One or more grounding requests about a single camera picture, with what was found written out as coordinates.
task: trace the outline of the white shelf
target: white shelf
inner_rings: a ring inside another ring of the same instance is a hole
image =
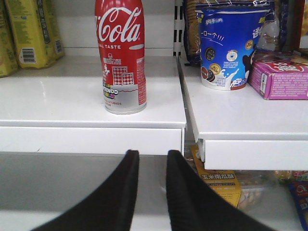
[[[249,85],[213,90],[185,62],[180,76],[205,168],[307,169],[308,101],[266,101]]]
[[[42,70],[0,79],[0,152],[167,154],[181,150],[186,117],[177,62],[147,56],[147,106],[107,112],[98,56],[65,56]]]

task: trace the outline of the barcode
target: barcode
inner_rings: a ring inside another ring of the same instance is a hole
[[[56,40],[56,53],[61,53],[62,52],[62,46],[60,40]]]
[[[22,48],[22,60],[23,63],[33,63],[35,64],[36,58],[34,53],[34,48]]]

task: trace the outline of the milk splash graphic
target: milk splash graphic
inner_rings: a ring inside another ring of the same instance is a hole
[[[218,75],[215,75],[215,79],[213,82],[209,82],[207,80],[204,80],[204,82],[206,81],[206,84],[212,86],[219,86],[221,90],[230,90],[231,87],[234,87],[242,81],[241,78],[237,78],[232,81],[233,77],[238,73],[239,68],[235,72],[231,73],[229,76],[225,76],[225,71],[226,69],[222,69]]]

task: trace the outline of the coca-cola logo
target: coca-cola logo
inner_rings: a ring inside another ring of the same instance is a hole
[[[121,13],[128,16],[123,25]],[[95,16],[98,39],[102,42],[109,40],[115,42],[120,38],[121,42],[137,41],[140,35],[140,24],[135,23],[141,14],[141,9],[136,7],[133,11],[125,7],[113,7],[106,11],[103,16]]]

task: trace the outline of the oreo cookie image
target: oreo cookie image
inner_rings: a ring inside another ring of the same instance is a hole
[[[214,48],[209,47],[206,49],[205,51],[205,57],[208,61],[212,61],[216,56],[216,52],[214,50]]]
[[[215,75],[211,70],[207,70],[204,66],[201,67],[201,76],[209,82],[214,81]]]
[[[213,73],[211,70],[208,70],[207,72],[208,72],[208,73],[207,73],[207,81],[213,82],[214,79],[215,79],[214,73]]]

